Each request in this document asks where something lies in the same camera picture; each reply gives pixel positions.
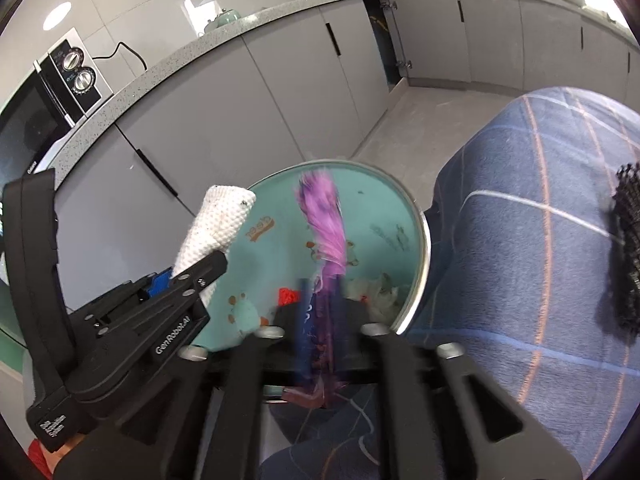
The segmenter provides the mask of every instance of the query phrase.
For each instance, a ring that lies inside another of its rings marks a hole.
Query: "tile floor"
[[[440,169],[513,98],[484,92],[409,87],[354,160],[398,178],[422,209]]]

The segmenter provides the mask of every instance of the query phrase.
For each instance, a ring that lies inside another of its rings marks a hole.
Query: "screw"
[[[375,337],[388,334],[389,328],[382,323],[367,323],[360,327],[360,332],[369,337]]]
[[[459,343],[444,343],[436,348],[436,354],[443,359],[451,359],[453,357],[460,357],[464,355],[465,349]]]
[[[187,361],[204,361],[209,355],[209,351],[202,346],[187,345],[178,350],[178,355]]]
[[[261,326],[255,331],[255,336],[264,339],[280,339],[284,336],[284,330],[279,326]]]

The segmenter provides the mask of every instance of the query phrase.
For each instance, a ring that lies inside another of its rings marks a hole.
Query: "black fuzzy fabric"
[[[623,294],[615,303],[616,318],[632,334],[640,332],[640,163],[627,164],[617,173],[614,212],[624,240]]]

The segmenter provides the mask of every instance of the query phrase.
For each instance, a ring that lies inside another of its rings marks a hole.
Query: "countertop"
[[[180,70],[191,61],[213,50],[254,28],[273,22],[284,16],[289,16],[301,10],[311,9],[340,0],[294,0],[270,9],[261,10],[236,22],[231,22],[204,36],[197,38],[184,47],[176,50],[170,56],[150,67],[145,73],[117,92],[96,113],[94,113],[82,127],[67,141],[49,164],[49,168],[56,170],[56,189],[60,186],[71,169],[80,161],[91,145],[129,108],[159,85],[169,76]],[[615,23],[609,23],[600,16],[580,9],[563,0],[540,0],[552,5],[564,7],[609,28],[615,34],[638,48],[638,42],[627,29]]]

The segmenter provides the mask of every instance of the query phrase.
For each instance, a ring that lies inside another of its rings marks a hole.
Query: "microwave door handle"
[[[38,73],[38,76],[40,77],[40,81],[41,81],[42,85],[44,86],[44,89],[47,91],[47,94],[49,95],[49,98],[53,102],[54,106],[57,108],[57,110],[60,113],[60,115],[65,119],[66,123],[69,125],[70,128],[73,128],[74,126],[76,126],[76,123],[71,118],[71,116],[66,112],[66,110],[62,106],[62,103],[58,100],[58,98],[57,98],[56,94],[54,93],[54,91],[49,87],[49,84],[47,83],[47,80],[44,79],[43,76],[40,75],[40,66],[38,65],[38,62],[34,61],[33,62],[33,66],[36,69],[36,72]]]

